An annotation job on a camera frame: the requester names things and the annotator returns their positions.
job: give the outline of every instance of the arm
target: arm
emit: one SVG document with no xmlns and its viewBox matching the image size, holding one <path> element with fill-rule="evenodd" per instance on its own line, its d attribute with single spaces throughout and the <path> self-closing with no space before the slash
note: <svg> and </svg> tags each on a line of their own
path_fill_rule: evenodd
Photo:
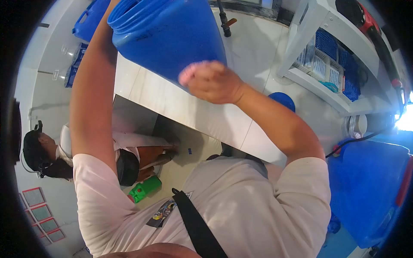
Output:
<svg viewBox="0 0 413 258">
<path fill-rule="evenodd" d="M 93 34 L 76 74 L 70 101 L 72 154 L 84 153 L 116 173 L 112 140 L 112 101 L 117 50 L 107 18 L 119 0 L 112 0 Z"/>
<path fill-rule="evenodd" d="M 218 62 L 199 64 L 191 69 L 192 73 L 181 73 L 180 82 L 187 85 L 193 95 L 215 104 L 237 105 L 287 156 L 287 164 L 305 157 L 324 160 L 317 136 L 294 112 L 257 92 Z"/>
</svg>

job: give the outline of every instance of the black strap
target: black strap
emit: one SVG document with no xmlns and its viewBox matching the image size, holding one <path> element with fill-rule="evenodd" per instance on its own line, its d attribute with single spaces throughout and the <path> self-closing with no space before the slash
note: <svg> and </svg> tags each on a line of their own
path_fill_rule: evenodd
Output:
<svg viewBox="0 0 413 258">
<path fill-rule="evenodd" d="M 194 204 L 182 191 L 172 188 L 172 198 L 179 208 L 183 223 L 195 250 L 202 258 L 228 258 Z"/>
</svg>

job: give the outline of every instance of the green spray bottle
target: green spray bottle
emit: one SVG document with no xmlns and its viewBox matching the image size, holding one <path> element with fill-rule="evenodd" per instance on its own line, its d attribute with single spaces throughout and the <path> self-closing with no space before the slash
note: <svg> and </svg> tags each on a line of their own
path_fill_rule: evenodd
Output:
<svg viewBox="0 0 413 258">
<path fill-rule="evenodd" d="M 136 186 L 129 192 L 128 198 L 134 203 L 140 202 L 148 194 L 156 190 L 162 185 L 162 182 L 157 176 L 151 176 L 143 182 L 137 183 Z"/>
</svg>

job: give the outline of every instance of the framed certificate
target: framed certificate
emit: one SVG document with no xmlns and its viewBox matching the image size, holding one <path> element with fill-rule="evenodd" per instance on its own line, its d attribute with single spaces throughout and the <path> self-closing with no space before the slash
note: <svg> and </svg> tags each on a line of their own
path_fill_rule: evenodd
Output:
<svg viewBox="0 0 413 258">
<path fill-rule="evenodd" d="M 64 239 L 64 235 L 63 232 L 60 229 L 57 229 L 55 231 L 52 231 L 50 233 L 47 234 L 47 236 L 53 241 L 53 242 L 57 242 L 61 239 Z"/>
<path fill-rule="evenodd" d="M 23 201 L 23 197 L 21 196 L 21 193 L 19 193 L 19 201 L 20 201 L 20 205 L 22 206 L 22 208 L 23 208 L 24 210 L 26 210 L 26 209 L 27 209 L 27 206 L 26 206 L 26 204 L 25 204 L 24 201 Z"/>
<path fill-rule="evenodd" d="M 40 230 L 38 225 L 35 224 L 35 225 L 31 226 L 31 229 L 36 234 L 36 236 L 38 236 L 38 237 L 43 236 L 43 232 Z"/>
<path fill-rule="evenodd" d="M 22 193 L 29 207 L 45 203 L 40 187 L 25 190 Z"/>
<path fill-rule="evenodd" d="M 32 208 L 31 212 L 33 213 L 33 216 L 36 218 L 37 221 L 46 220 L 52 217 L 52 214 L 50 213 L 47 204 L 43 204 L 39 207 Z"/>
<path fill-rule="evenodd" d="M 24 213 L 26 214 L 26 216 L 27 216 L 27 218 L 30 222 L 30 225 L 36 224 L 36 221 L 34 221 L 33 216 L 30 214 L 29 210 L 25 210 Z"/>
<path fill-rule="evenodd" d="M 53 230 L 59 228 L 54 218 L 45 220 L 43 222 L 40 222 L 39 224 L 46 233 L 52 232 Z"/>
<path fill-rule="evenodd" d="M 50 240 L 46 236 L 42 236 L 40 241 L 43 243 L 44 246 L 48 246 L 51 244 Z"/>
</svg>

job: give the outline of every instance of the white t-shirt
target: white t-shirt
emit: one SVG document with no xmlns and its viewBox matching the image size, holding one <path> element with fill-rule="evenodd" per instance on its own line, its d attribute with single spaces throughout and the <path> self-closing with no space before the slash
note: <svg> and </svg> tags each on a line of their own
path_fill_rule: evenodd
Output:
<svg viewBox="0 0 413 258">
<path fill-rule="evenodd" d="M 167 199 L 140 211 L 101 160 L 78 154 L 73 163 L 79 226 L 94 257 L 159 242 L 195 250 L 179 207 L 161 228 L 148 226 Z M 327 164 L 318 158 L 293 161 L 274 186 L 260 169 L 246 159 L 204 161 L 182 190 L 192 192 L 192 203 L 228 257 L 316 257 L 331 217 Z"/>
</svg>

